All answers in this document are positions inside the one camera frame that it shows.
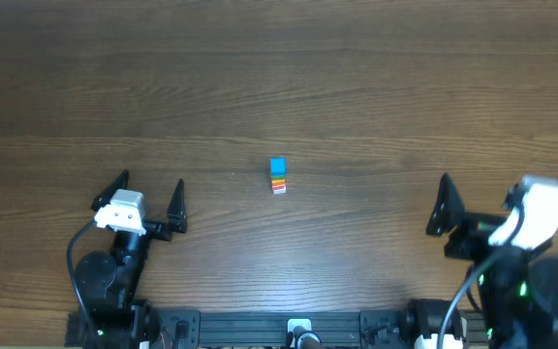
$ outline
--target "white plastic part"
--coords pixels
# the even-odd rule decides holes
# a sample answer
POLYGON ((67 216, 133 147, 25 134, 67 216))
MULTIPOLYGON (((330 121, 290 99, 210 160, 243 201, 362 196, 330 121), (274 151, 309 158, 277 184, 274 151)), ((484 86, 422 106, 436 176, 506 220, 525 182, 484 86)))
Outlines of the white plastic part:
POLYGON ((109 204, 96 212, 94 220, 99 228, 109 226, 115 232, 124 231, 144 235, 145 229, 142 224, 144 215, 143 194, 118 189, 109 204))
MULTIPOLYGON (((290 319, 288 320, 288 333, 294 333, 295 328, 302 327, 306 331, 312 331, 311 320, 309 319, 290 319)), ((295 340, 292 338, 291 348, 295 347, 295 340)))
MULTIPOLYGON (((558 182, 550 178, 525 176, 520 183, 528 187, 522 198, 524 223, 511 244, 534 249, 552 238, 558 228, 558 182)), ((508 219, 488 239, 492 246, 503 244, 512 234, 519 218, 514 208, 508 219)))
MULTIPOLYGON (((438 334, 430 335, 431 338, 423 338, 423 334, 415 340, 415 349, 436 349, 436 340, 438 334)), ((443 336, 443 349, 462 349, 464 343, 461 339, 455 339, 453 334, 445 334, 443 336)))

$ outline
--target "wood grain surface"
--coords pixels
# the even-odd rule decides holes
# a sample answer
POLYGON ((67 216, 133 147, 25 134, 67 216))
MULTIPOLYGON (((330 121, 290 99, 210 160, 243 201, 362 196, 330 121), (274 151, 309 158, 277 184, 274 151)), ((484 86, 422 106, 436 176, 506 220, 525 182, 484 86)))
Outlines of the wood grain surface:
POLYGON ((189 232, 139 290, 158 306, 448 299, 440 175, 491 213, 558 178, 558 0, 0 0, 0 345, 63 343, 66 246, 123 169, 151 218, 186 182, 189 232))

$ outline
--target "wooden table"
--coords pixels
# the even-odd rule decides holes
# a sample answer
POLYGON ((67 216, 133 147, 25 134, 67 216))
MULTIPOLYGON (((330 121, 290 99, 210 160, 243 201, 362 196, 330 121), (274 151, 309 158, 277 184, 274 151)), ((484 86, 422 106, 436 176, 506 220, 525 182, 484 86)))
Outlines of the wooden table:
POLYGON ((186 182, 189 232, 139 290, 158 306, 448 299, 441 174, 490 213, 558 178, 558 0, 0 0, 0 344, 63 343, 66 246, 123 169, 152 218, 186 182))

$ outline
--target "black cable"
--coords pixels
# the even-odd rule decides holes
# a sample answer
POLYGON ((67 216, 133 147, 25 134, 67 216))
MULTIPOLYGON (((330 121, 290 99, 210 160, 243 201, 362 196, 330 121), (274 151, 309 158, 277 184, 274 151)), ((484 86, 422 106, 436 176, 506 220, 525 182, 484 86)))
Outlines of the black cable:
POLYGON ((524 223, 524 204, 522 203, 522 200, 520 199, 520 200, 516 200, 515 206, 518 208, 518 211, 519 211, 518 222, 516 223, 515 228, 513 228, 513 231, 511 232, 511 235, 505 240, 505 242, 503 243, 503 245, 501 247, 497 248, 496 251, 494 251, 492 254, 490 254, 490 256, 488 258, 486 258, 481 264, 479 264, 477 266, 477 268, 475 270, 473 270, 471 275, 466 278, 466 281, 464 281, 462 286, 460 286, 460 288, 457 290, 457 293, 453 297, 453 300, 451 300, 451 304, 449 305, 449 309, 447 310, 447 314, 445 315, 445 318, 443 319, 443 323, 441 324, 441 329, 438 332, 438 338, 436 338, 436 343, 437 343, 436 348, 437 349, 443 349, 443 340, 444 340, 444 336, 445 336, 445 329, 447 328, 447 324, 449 323, 449 321, 451 319, 451 314, 453 314, 453 311, 457 308, 457 305, 462 300, 462 296, 464 296, 464 294, 466 293, 466 290, 471 288, 471 285, 473 284, 473 282, 475 282, 475 280, 477 280, 477 278, 481 274, 485 273, 490 267, 492 267, 492 265, 499 258, 503 257, 503 255, 504 255, 503 247, 510 246, 512 244, 512 240, 520 232, 520 228, 522 228, 522 224, 524 223))
POLYGON ((70 240, 70 243, 68 244, 68 252, 66 254, 66 257, 68 260, 68 273, 70 274, 70 280, 73 283, 73 290, 75 290, 75 294, 77 295, 78 305, 81 308, 81 313, 83 314, 83 317, 87 322, 87 327, 90 332, 90 335, 96 339, 95 342, 96 344, 98 344, 98 347, 100 349, 103 349, 103 343, 100 341, 98 337, 96 337, 96 328, 94 327, 94 323, 92 322, 92 318, 89 315, 89 311, 87 310, 87 307, 85 307, 85 302, 83 302, 81 293, 78 290, 77 278, 75 277, 75 266, 73 264, 73 250, 75 249, 75 244, 77 243, 78 239, 82 237, 83 234, 85 234, 93 226, 94 226, 94 218, 92 218, 89 222, 87 222, 87 224, 85 224, 83 228, 81 228, 73 236, 73 238, 70 240))
MULTIPOLYGON (((469 276, 471 275, 471 272, 473 271, 473 269, 475 268, 475 265, 470 265, 467 269, 466 269, 466 275, 464 276, 464 281, 466 281, 466 279, 469 278, 469 276)), ((478 313, 481 313, 481 308, 480 306, 477 304, 477 302, 475 301, 475 299, 473 298, 473 293, 471 292, 471 288, 469 287, 468 290, 466 290, 466 298, 469 299, 469 302, 471 303, 471 305, 473 306, 473 309, 475 309, 475 311, 477 311, 478 313)))

